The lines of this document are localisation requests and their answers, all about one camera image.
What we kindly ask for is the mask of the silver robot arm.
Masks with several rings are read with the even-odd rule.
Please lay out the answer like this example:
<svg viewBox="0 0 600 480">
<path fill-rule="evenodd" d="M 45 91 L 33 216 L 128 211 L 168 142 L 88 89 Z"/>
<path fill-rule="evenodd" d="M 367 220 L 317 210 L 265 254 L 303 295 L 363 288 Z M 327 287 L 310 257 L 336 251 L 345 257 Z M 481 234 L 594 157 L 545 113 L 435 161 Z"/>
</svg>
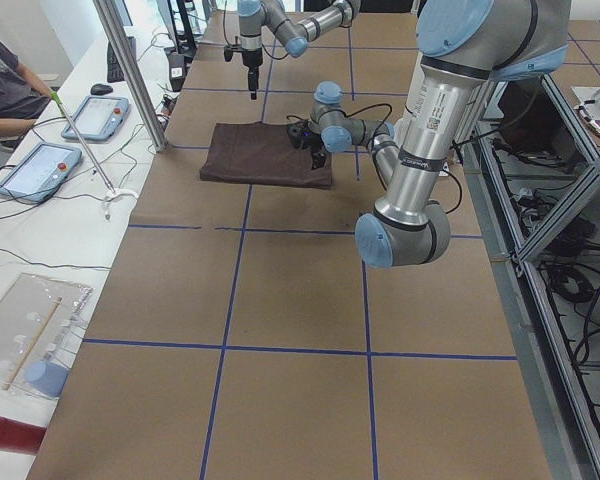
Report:
<svg viewBox="0 0 600 480">
<path fill-rule="evenodd" d="M 237 2 L 239 32 L 234 41 L 225 39 L 224 59 L 230 62 L 239 53 L 248 69 L 250 98 L 257 99 L 259 69 L 263 65 L 262 29 L 267 28 L 286 54 L 298 58 L 310 42 L 334 28 L 348 28 L 360 12 L 360 1 L 331 1 L 329 6 L 294 22 L 285 12 L 282 1 L 246 0 Z"/>
<path fill-rule="evenodd" d="M 389 268 L 438 259 L 450 225 L 430 195 L 472 91 L 488 80 L 528 79 L 565 60 L 568 1 L 429 1 L 416 37 L 424 77 L 403 140 L 378 121 L 355 120 L 340 107 L 338 84 L 320 83 L 310 127 L 327 151 L 367 148 L 384 195 L 358 218 L 355 241 L 369 266 Z"/>
</svg>

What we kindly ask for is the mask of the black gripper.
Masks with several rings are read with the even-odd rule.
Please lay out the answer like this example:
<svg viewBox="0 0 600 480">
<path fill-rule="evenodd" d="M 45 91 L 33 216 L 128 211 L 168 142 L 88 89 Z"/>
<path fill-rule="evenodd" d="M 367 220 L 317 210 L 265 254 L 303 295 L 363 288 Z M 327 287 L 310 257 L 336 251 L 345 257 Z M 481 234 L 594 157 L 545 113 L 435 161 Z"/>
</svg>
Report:
<svg viewBox="0 0 600 480">
<path fill-rule="evenodd" d="M 257 99 L 259 89 L 259 69 L 263 65 L 263 48 L 247 49 L 239 44 L 224 46 L 224 60 L 230 62 L 235 54 L 241 55 L 242 64 L 247 68 L 247 83 L 251 100 Z"/>
<path fill-rule="evenodd" d="M 327 152 L 325 150 L 322 138 L 316 135 L 307 135 L 304 138 L 304 145 L 310 151 L 311 169 L 317 170 L 324 168 L 327 161 Z"/>
</svg>

